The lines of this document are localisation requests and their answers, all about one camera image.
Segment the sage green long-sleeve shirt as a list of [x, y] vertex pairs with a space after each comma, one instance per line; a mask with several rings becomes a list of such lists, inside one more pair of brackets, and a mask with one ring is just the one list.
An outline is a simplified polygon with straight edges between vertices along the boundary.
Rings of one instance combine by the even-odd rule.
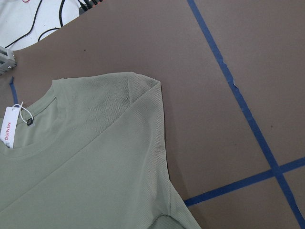
[[0, 141], [3, 229], [197, 229], [169, 179], [159, 81], [54, 80]]

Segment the blue tape grid lines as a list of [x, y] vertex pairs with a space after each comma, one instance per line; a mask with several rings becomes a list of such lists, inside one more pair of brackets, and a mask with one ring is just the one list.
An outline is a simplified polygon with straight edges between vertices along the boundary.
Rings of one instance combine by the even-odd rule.
[[132, 71], [162, 84], [170, 178], [204, 229], [305, 226], [302, 0], [3, 0], [17, 96], [52, 79]]

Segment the white paper clothing tag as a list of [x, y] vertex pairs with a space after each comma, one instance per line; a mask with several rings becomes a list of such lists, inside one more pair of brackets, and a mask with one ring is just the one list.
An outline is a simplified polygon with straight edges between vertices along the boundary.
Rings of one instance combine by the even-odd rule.
[[14, 148], [14, 140], [18, 119], [22, 121], [22, 115], [20, 114], [23, 102], [21, 104], [15, 104], [6, 108], [2, 126], [0, 130], [0, 140], [8, 148]]

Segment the aluminium frame post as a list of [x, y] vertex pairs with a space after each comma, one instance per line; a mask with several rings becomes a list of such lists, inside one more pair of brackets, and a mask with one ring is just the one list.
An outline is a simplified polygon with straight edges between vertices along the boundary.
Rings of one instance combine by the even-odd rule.
[[0, 74], [17, 66], [14, 53], [11, 49], [0, 47]]

